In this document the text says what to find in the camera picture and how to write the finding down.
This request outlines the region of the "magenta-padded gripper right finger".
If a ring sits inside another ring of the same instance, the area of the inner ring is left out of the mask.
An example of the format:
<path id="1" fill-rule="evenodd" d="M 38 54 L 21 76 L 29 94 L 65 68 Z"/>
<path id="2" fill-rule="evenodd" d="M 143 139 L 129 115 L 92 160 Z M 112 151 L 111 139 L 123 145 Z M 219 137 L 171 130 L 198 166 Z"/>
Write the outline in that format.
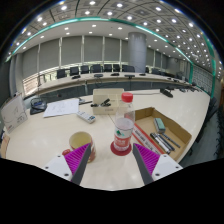
<path id="1" fill-rule="evenodd" d="M 159 155 L 136 143 L 133 144 L 133 155 L 145 185 L 182 169 L 169 155 Z"/>

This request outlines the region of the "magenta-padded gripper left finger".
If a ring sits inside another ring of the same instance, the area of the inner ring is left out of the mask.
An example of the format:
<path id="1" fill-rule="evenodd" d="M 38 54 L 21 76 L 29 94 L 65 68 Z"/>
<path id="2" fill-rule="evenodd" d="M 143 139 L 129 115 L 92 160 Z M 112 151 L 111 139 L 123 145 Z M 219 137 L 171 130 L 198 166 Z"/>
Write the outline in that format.
<path id="1" fill-rule="evenodd" d="M 56 156 L 43 167 L 43 170 L 79 185 L 90 154 L 91 144 L 87 143 L 66 155 Z"/>

